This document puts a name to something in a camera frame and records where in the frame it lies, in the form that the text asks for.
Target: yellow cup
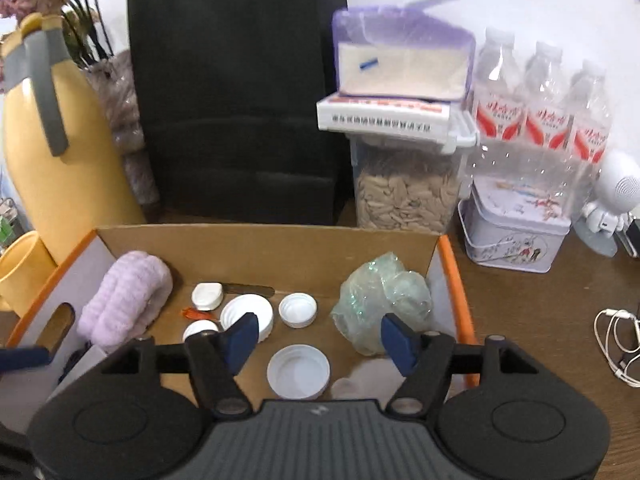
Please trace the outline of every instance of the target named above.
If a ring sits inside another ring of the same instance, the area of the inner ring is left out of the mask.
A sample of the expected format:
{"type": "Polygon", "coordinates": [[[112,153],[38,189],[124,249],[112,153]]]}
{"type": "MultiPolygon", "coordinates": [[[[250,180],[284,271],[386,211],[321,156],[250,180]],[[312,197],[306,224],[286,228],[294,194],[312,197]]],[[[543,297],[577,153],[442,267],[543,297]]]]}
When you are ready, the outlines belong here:
{"type": "Polygon", "coordinates": [[[23,317],[54,270],[40,235],[22,235],[0,256],[0,310],[23,317]]]}

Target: brown desk surface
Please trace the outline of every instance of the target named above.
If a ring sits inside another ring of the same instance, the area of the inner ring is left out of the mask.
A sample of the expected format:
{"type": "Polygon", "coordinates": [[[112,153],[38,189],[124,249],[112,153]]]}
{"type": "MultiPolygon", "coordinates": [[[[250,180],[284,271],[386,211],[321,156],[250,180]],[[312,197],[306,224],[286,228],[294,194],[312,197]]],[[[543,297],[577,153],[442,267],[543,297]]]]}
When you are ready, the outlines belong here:
{"type": "Polygon", "coordinates": [[[603,308],[636,311],[640,262],[622,249],[598,256],[571,232],[547,274],[490,269],[466,257],[459,232],[450,238],[478,337],[507,336],[606,413],[611,442],[598,480],[640,478],[640,391],[613,376],[593,335],[603,308]]]}

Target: white cable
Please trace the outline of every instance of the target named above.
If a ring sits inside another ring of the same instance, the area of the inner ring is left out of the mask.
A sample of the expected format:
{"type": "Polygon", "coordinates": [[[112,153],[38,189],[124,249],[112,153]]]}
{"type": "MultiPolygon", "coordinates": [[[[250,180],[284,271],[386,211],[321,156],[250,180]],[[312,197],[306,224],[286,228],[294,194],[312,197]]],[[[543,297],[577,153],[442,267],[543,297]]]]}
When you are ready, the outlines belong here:
{"type": "Polygon", "coordinates": [[[613,336],[614,339],[616,341],[616,344],[618,345],[618,348],[620,348],[620,350],[622,350],[623,352],[629,352],[629,353],[633,353],[633,352],[637,352],[640,351],[640,321],[638,321],[638,319],[636,318],[636,316],[634,316],[634,314],[624,310],[624,309],[619,309],[619,310],[615,310],[612,308],[607,308],[605,310],[601,310],[598,315],[595,317],[595,319],[593,320],[593,333],[596,336],[596,341],[598,342],[598,346],[600,347],[600,350],[602,351],[602,354],[604,355],[607,364],[609,365],[609,368],[611,368],[611,371],[613,371],[614,375],[619,378],[621,381],[625,382],[626,384],[628,384],[629,386],[631,386],[632,388],[640,388],[640,381],[634,379],[633,377],[630,377],[627,373],[629,366],[631,365],[631,363],[633,363],[634,361],[636,361],[637,359],[640,358],[640,354],[638,354],[637,356],[633,357],[631,359],[631,361],[629,361],[628,363],[625,364],[625,368],[621,369],[618,364],[616,362],[613,361],[613,359],[610,357],[609,355],[609,338],[610,338],[610,334],[611,334],[611,329],[613,328],[613,336]],[[600,334],[598,333],[598,320],[600,319],[600,316],[607,316],[610,317],[610,321],[609,321],[609,326],[607,326],[607,335],[605,337],[605,341],[604,344],[602,343],[602,339],[600,338],[600,334]],[[620,343],[620,339],[618,338],[618,322],[621,319],[628,319],[631,320],[634,324],[634,328],[635,328],[635,332],[636,332],[636,339],[638,340],[638,348],[635,350],[629,350],[627,348],[625,348],[621,343],[620,343]]]}

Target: pink flower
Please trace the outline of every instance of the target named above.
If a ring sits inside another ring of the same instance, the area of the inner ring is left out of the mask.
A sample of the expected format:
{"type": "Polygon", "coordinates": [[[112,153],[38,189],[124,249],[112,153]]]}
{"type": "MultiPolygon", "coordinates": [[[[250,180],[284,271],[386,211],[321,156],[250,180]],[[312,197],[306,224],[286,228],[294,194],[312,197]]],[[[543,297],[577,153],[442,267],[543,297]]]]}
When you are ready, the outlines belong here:
{"type": "Polygon", "coordinates": [[[15,16],[20,23],[26,16],[35,12],[35,0],[0,0],[0,18],[15,16]]]}

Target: round white cap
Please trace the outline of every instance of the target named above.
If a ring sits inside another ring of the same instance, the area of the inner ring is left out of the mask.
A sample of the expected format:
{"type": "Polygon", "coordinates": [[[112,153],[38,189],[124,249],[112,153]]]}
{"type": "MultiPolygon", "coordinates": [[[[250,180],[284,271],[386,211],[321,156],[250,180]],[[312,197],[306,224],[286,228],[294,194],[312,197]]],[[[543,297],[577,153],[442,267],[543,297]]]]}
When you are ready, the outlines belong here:
{"type": "Polygon", "coordinates": [[[582,70],[585,74],[593,77],[604,77],[606,74],[606,70],[603,67],[589,59],[585,59],[582,62],[582,70]]]}
{"type": "Polygon", "coordinates": [[[484,31],[487,41],[498,43],[513,48],[516,41],[516,35],[510,30],[500,30],[499,28],[487,27],[484,31]]]}
{"type": "Polygon", "coordinates": [[[269,300],[258,294],[243,294],[229,301],[220,313],[222,328],[227,330],[247,312],[253,312],[258,317],[260,343],[268,338],[273,328],[273,308],[269,300]]]}
{"type": "Polygon", "coordinates": [[[317,399],[329,384],[331,367],[325,355],[309,345],[291,345],[271,358],[267,380],[281,399],[317,399]]]}
{"type": "Polygon", "coordinates": [[[316,300],[304,292],[295,292],[285,296],[278,308],[278,313],[284,324],[292,328],[309,326],[314,322],[317,312],[316,300]]]}
{"type": "Polygon", "coordinates": [[[204,332],[205,330],[213,330],[218,332],[218,327],[213,321],[208,319],[201,319],[191,323],[182,334],[182,342],[184,343],[190,335],[197,334],[198,332],[204,332]]]}
{"type": "Polygon", "coordinates": [[[539,41],[536,43],[536,54],[542,54],[542,56],[546,56],[553,61],[560,61],[562,59],[562,48],[539,41]]]}
{"type": "Polygon", "coordinates": [[[191,293],[191,303],[198,310],[214,310],[222,303],[223,296],[219,283],[199,283],[191,293]]]}

